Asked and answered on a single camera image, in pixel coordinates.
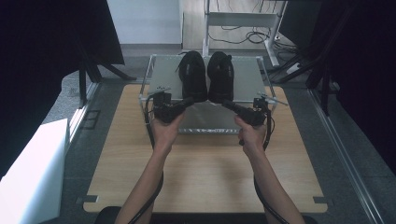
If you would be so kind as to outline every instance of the black sneaker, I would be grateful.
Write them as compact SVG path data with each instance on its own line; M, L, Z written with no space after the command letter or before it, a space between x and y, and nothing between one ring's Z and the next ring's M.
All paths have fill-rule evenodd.
M207 75L210 78L208 99L217 104L224 100L233 100L233 63L232 56L216 51L207 65Z
M205 63L197 51L189 51L178 65L178 76L183 83L183 99L192 97L195 103L207 100Z

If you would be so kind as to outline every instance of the gray floor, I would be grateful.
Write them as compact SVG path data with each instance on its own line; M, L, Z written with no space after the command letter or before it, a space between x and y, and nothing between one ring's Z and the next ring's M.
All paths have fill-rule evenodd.
M178 48L147 46L123 48L126 65L118 68L125 73L142 77L146 73L149 55L178 54ZM232 55L257 55L257 51L230 52ZM87 213L82 208L92 180L96 163L106 140L111 120L117 107L122 88L130 83L104 68L100 68L103 81L92 100L91 113L100 111L94 127L87 120L78 130L68 150L64 168L64 190L61 215L46 223L93 223L97 214ZM361 206L360 198L351 185L313 101L304 86L307 74L280 85L284 88L290 108L304 140L305 147L323 190L329 210L324 214L305 214L318 223L371 223ZM78 74L64 79L63 91L44 122L68 118L78 106ZM346 147L354 165L361 174L366 188L373 196L384 223L396 220L396 178L382 161L359 127L339 105L334 95L330 97L330 118Z

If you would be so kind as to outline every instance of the hand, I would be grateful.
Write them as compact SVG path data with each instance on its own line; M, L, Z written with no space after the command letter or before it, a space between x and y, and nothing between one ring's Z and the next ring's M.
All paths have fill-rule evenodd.
M159 119L151 121L151 130L155 140L154 151L163 152L166 156L169 154L177 138L178 126L184 118L184 113L177 116L169 124L163 123Z
M248 157L256 156L257 153L264 153L262 149L262 143L264 142L264 137L266 134L266 129L264 125L253 127L245 123L239 116L235 116L235 123L241 127L239 130L238 138L239 140L244 140L244 152Z

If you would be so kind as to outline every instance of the wooden table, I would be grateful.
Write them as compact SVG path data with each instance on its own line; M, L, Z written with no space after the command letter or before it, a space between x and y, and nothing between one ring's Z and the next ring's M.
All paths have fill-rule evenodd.
M283 90L274 89L277 98L287 102ZM88 212L122 206L149 160L152 148L139 91L139 85L124 88L87 193L97 201L84 203ZM266 153L282 186L301 212L325 212L326 203L314 202L323 193L290 108L278 105L273 117L276 128ZM154 212L262 213L253 173L236 135L180 134L166 161Z

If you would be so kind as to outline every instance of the black curtain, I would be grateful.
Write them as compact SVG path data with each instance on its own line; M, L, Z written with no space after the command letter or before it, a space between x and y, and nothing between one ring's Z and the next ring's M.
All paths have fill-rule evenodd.
M338 100L396 174L396 8L360 1L332 51Z
M0 4L0 176L20 155L84 60L124 64L106 0Z

